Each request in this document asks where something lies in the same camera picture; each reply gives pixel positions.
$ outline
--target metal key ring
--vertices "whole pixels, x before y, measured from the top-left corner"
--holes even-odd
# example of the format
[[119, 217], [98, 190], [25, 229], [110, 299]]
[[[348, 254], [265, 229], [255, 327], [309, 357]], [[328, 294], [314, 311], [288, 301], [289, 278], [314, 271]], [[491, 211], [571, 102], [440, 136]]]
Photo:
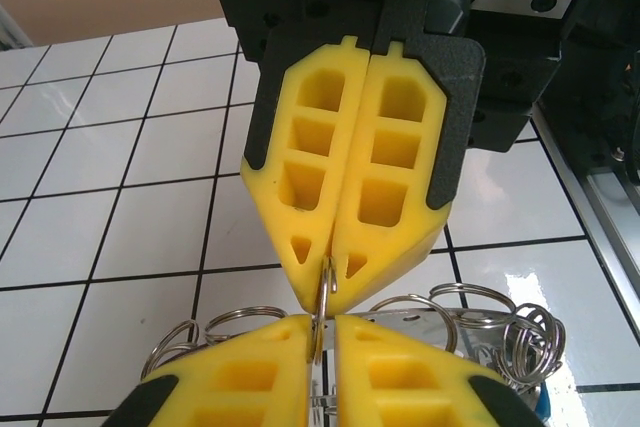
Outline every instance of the metal key ring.
[[397, 297], [391, 297], [389, 299], [378, 302], [376, 305], [371, 307], [371, 312], [376, 312], [383, 307], [391, 304], [397, 304], [399, 302], [418, 302], [420, 304], [428, 305], [433, 310], [435, 310], [442, 320], [444, 321], [444, 325], [447, 328], [447, 345], [445, 350], [447, 352], [455, 352], [456, 346], [458, 345], [458, 329], [456, 327], [456, 322], [453, 320], [451, 314], [442, 307], [440, 304], [427, 299], [426, 297], [422, 297], [418, 294], [408, 294], [408, 295], [399, 295]]
[[509, 297], [498, 292], [497, 290], [482, 287], [481, 285], [465, 284], [459, 282], [441, 284], [435, 286], [429, 291], [429, 300], [433, 301], [434, 298], [446, 294], [479, 295], [480, 297], [486, 297], [488, 299], [495, 300], [509, 309], [508, 314], [501, 319], [488, 317], [485, 317], [483, 319], [469, 319], [464, 316], [464, 313], [455, 314], [457, 323], [462, 327], [470, 329], [491, 329], [495, 327], [504, 327], [505, 325], [509, 325], [516, 320], [516, 304]]
[[277, 307], [271, 307], [268, 305], [261, 305], [255, 307], [244, 307], [242, 309], [232, 310], [225, 314], [219, 315], [207, 323], [204, 328], [204, 338], [209, 345], [215, 345], [220, 342], [232, 339], [242, 334], [212, 334], [211, 331], [222, 324], [231, 322], [233, 320], [243, 319], [245, 317], [275, 317], [276, 319], [284, 319], [288, 314]]
[[325, 257], [322, 262], [320, 285], [318, 286], [317, 308], [313, 317], [311, 328], [311, 352], [309, 361], [316, 365], [322, 361], [322, 346], [324, 343], [324, 329], [327, 323], [327, 305], [329, 304], [329, 292], [335, 294], [338, 291], [336, 270], [331, 257]]
[[[175, 345], [169, 346], [169, 343], [175, 339], [182, 332], [189, 329], [193, 329], [193, 342], [180, 342]], [[160, 360], [172, 352], [190, 352], [198, 347], [198, 338], [200, 337], [200, 328], [195, 320], [185, 320], [176, 325], [167, 335], [165, 335], [160, 342], [153, 348], [147, 361], [142, 367], [140, 373], [140, 380], [143, 380], [149, 375], [157, 366]]]

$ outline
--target yellow foam pad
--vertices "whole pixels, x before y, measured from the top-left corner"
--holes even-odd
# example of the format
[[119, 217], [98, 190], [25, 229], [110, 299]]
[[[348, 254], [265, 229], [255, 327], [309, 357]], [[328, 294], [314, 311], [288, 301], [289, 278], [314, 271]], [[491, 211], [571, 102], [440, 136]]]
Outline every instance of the yellow foam pad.
[[336, 317], [340, 427], [498, 427], [467, 379], [493, 371], [358, 317]]
[[404, 275], [435, 243], [450, 205], [426, 205], [446, 96], [393, 43], [370, 56], [345, 37], [290, 67], [265, 165], [241, 174], [301, 306], [313, 312], [333, 257], [346, 312]]
[[178, 384], [149, 427], [306, 427], [310, 332], [291, 316], [153, 371]]

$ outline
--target white tile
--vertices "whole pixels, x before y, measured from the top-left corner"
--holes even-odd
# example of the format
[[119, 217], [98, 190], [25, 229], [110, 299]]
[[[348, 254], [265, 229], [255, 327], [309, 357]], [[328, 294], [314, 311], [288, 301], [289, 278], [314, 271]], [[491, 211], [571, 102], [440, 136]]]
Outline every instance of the white tile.
[[279, 262], [242, 179], [218, 179], [205, 269]]
[[0, 52], [0, 87], [23, 85], [46, 51], [35, 47]]
[[4, 249], [9, 236], [20, 218], [26, 200], [18, 202], [3, 202], [0, 204], [0, 252]]
[[182, 24], [173, 38], [167, 61], [233, 54], [237, 44], [236, 31], [229, 27], [226, 19]]
[[232, 104], [245, 104], [256, 100], [260, 69], [255, 62], [248, 62], [244, 55], [238, 57], [236, 75], [233, 81]]
[[20, 92], [20, 87], [0, 90], [0, 120], [4, 114], [7, 113], [9, 107], [11, 107], [11, 103], [18, 95], [18, 92]]
[[42, 411], [83, 289], [0, 293], [0, 415]]
[[96, 75], [71, 125], [89, 125], [144, 116], [160, 67]]
[[191, 316], [195, 283], [188, 276], [92, 285], [49, 411], [117, 407], [153, 347]]
[[583, 233], [538, 143], [468, 151], [449, 228], [456, 247]]
[[[458, 252], [464, 282], [548, 309], [567, 329], [565, 365], [556, 375], [576, 385], [637, 382], [640, 347], [588, 242]], [[469, 297], [469, 305], [492, 308]]]
[[220, 161], [221, 174], [240, 172], [240, 163], [244, 155], [244, 146], [247, 143], [252, 112], [253, 105], [242, 105], [229, 109], [222, 160]]
[[42, 427], [100, 427], [106, 420], [106, 417], [45, 420]]
[[42, 174], [60, 132], [0, 139], [0, 199], [28, 197]]
[[29, 83], [91, 75], [108, 41], [108, 37], [101, 37], [52, 45]]
[[0, 123], [0, 135], [63, 128], [88, 81], [87, 77], [27, 85]]
[[234, 56], [165, 65], [149, 115], [227, 104]]
[[164, 60], [174, 27], [114, 35], [98, 73], [160, 65]]
[[[220, 314], [243, 307], [269, 305], [288, 314], [303, 314], [281, 268], [205, 274], [202, 278], [197, 320], [200, 325]], [[270, 322], [271, 317], [249, 317], [217, 327], [217, 334], [238, 334]]]
[[0, 263], [0, 286], [87, 279], [115, 196], [33, 200]]
[[117, 187], [140, 121], [68, 130], [38, 187], [38, 194]]
[[224, 110], [147, 119], [127, 185], [215, 174]]
[[536, 131], [533, 130], [533, 126], [531, 125], [531, 121], [529, 121], [524, 126], [524, 129], [522, 129], [522, 132], [520, 132], [520, 135], [518, 136], [518, 140], [535, 139], [537, 137], [538, 136], [536, 134]]
[[[378, 302], [398, 295], [418, 294], [423, 297], [429, 297], [429, 290], [436, 285], [455, 281], [456, 278], [453, 274], [449, 254], [433, 254], [409, 273], [351, 309], [351, 312], [367, 312]], [[460, 307], [460, 296], [457, 294], [439, 297], [437, 301], [445, 307]], [[387, 308], [397, 309], [403, 307], [420, 308], [421, 304], [414, 302], [398, 303]]]
[[95, 277], [198, 270], [213, 180], [125, 189]]

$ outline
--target white tiled floor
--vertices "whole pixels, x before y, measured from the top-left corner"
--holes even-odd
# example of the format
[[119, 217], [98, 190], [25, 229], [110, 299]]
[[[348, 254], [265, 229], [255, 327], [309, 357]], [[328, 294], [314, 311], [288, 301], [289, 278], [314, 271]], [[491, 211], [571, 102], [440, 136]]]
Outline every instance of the white tiled floor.
[[[155, 343], [194, 312], [201, 322], [259, 304], [300, 312], [237, 175], [259, 71], [236, 49], [217, 20], [44, 57], [0, 53], [0, 427], [99, 425]], [[32, 133], [48, 129], [58, 130]], [[441, 236], [439, 253], [357, 310], [453, 282], [457, 265], [464, 281], [565, 322], [552, 427], [630, 427], [638, 340], [536, 139], [527, 126], [507, 154], [469, 151], [453, 251]]]

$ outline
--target rectangular cutout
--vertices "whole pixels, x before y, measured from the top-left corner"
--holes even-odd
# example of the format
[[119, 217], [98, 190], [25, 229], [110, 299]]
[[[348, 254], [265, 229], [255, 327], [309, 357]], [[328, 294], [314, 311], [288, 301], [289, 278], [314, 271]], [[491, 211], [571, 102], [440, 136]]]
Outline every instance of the rectangular cutout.
[[413, 169], [416, 165], [420, 137], [379, 130], [373, 140], [371, 162]]
[[422, 122], [426, 104], [424, 89], [414, 79], [389, 77], [382, 90], [380, 116]]
[[280, 201], [295, 209], [314, 210], [320, 201], [323, 182], [324, 170], [285, 162], [280, 178]]
[[463, 425], [448, 399], [434, 399], [424, 404], [385, 403], [378, 408], [384, 427], [462, 427]]
[[360, 222], [393, 227], [400, 222], [407, 186], [385, 180], [365, 179], [360, 195]]
[[369, 362], [369, 381], [374, 389], [437, 389], [424, 362], [406, 357], [375, 359]]
[[344, 80], [344, 74], [339, 70], [317, 70], [302, 81], [298, 91], [298, 104], [338, 112]]
[[260, 427], [264, 421], [264, 407], [244, 405], [196, 412], [189, 427]]
[[331, 124], [294, 117], [289, 148], [328, 157], [334, 130], [335, 127]]
[[270, 392], [278, 364], [258, 360], [237, 360], [223, 365], [211, 382], [212, 391]]

